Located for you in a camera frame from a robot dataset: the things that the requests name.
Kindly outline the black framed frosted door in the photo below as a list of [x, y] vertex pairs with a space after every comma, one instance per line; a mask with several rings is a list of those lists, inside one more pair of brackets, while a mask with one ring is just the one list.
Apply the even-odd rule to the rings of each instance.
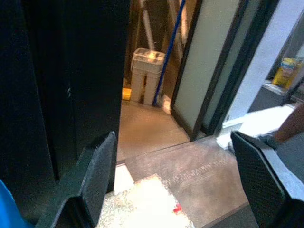
[[184, 49], [171, 114], [194, 141], [202, 125], [204, 99], [219, 58], [233, 41], [249, 0], [198, 0]]

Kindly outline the blue plastic bucket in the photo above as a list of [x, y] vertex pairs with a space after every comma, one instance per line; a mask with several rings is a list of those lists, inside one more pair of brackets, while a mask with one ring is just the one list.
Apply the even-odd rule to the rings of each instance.
[[25, 221], [11, 192], [0, 179], [0, 228], [34, 228]]

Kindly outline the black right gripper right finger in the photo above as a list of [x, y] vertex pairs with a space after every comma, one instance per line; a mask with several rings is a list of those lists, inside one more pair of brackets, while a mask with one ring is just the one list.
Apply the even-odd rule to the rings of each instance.
[[304, 139], [276, 150], [238, 131], [230, 135], [243, 190], [260, 228], [304, 228]]

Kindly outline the brown printed doormat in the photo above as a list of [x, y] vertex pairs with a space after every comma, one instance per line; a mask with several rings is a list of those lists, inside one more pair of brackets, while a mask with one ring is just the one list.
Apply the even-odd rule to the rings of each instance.
[[157, 174], [188, 215], [226, 214], [248, 204], [236, 159], [213, 138], [118, 148], [134, 180]]

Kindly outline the person in red shirt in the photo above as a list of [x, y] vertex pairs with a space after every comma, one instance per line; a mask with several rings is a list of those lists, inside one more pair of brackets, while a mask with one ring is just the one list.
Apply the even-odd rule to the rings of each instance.
[[259, 135], [257, 138], [276, 149], [283, 142], [302, 132], [304, 132], [304, 104], [296, 107], [277, 131]]

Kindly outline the white mop pole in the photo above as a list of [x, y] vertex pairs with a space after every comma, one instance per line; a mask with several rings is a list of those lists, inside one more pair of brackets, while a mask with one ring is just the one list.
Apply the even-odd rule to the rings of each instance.
[[142, 10], [142, 19], [144, 24], [144, 29], [146, 32], [147, 42], [150, 50], [155, 50], [155, 45], [152, 37], [152, 29], [150, 25], [149, 13], [147, 10], [147, 6], [145, 0], [140, 0], [140, 6]]

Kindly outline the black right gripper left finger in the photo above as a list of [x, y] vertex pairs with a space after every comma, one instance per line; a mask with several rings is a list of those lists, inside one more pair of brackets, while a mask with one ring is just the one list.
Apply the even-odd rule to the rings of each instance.
[[95, 138], [53, 191], [35, 228], [95, 228], [110, 180], [116, 135]]

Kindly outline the yellow detergent bottle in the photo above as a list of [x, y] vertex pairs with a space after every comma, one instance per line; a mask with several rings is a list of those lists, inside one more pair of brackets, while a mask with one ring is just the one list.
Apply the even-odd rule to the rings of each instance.
[[304, 58], [283, 58], [272, 80], [272, 84], [283, 89], [289, 89], [294, 78], [299, 74], [303, 66]]

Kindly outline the tall black cabinet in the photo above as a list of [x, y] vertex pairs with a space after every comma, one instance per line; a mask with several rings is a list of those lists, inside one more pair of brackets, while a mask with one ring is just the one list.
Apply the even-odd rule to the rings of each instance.
[[34, 227], [62, 176], [114, 132], [130, 0], [0, 0], [0, 179]]

